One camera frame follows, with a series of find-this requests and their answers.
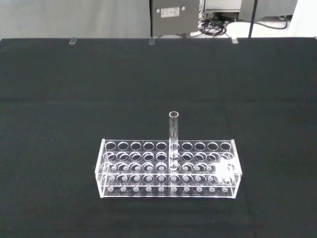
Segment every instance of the test tube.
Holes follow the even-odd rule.
[[[169,113],[169,157],[171,161],[178,159],[178,112]]]

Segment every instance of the floor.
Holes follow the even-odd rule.
[[[277,18],[264,18],[259,21],[267,26],[283,28],[285,26],[285,21],[278,21]],[[265,26],[255,24],[253,27],[252,37],[291,37],[289,32],[290,21],[287,23],[287,28],[283,30],[270,29]],[[217,38],[246,38],[249,35],[250,23],[248,22],[233,22],[227,26],[227,35],[217,36]],[[192,32],[191,37],[194,38],[212,38],[211,36],[201,35],[199,31]],[[162,38],[181,38],[178,35],[167,35],[162,36]]]

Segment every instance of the black cable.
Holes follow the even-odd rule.
[[[274,26],[268,26],[268,25],[265,25],[263,23],[259,23],[259,22],[255,22],[254,24],[257,24],[257,25],[260,25],[260,26],[265,26],[267,28],[270,28],[270,29],[275,29],[275,30],[284,30],[287,28],[288,26],[288,22],[287,22],[287,19],[285,18],[285,26],[284,27],[274,27]]]
[[[192,36],[191,38],[195,38],[201,35],[207,35],[207,36],[212,36],[213,38],[216,38],[221,35],[226,35],[230,38],[230,36],[227,34],[227,26],[231,23],[234,22],[246,22],[247,21],[240,21],[236,19],[228,20],[227,18],[222,17],[221,15],[215,15],[213,19],[207,18],[208,15],[206,16],[206,19],[202,19],[199,22],[199,26],[201,28],[198,30],[200,32],[199,35]],[[255,22],[254,24],[261,25],[270,29],[275,29],[275,30],[283,30],[286,29],[288,26],[287,18],[284,17],[285,19],[285,26],[280,28],[280,27],[273,27],[273,26],[268,26],[260,22]]]

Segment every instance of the black table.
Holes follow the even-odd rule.
[[[0,237],[317,237],[315,39],[0,42]],[[235,139],[237,199],[100,199],[102,138]]]

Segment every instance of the label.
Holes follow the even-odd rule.
[[[162,8],[160,10],[161,18],[179,16],[179,7]]]

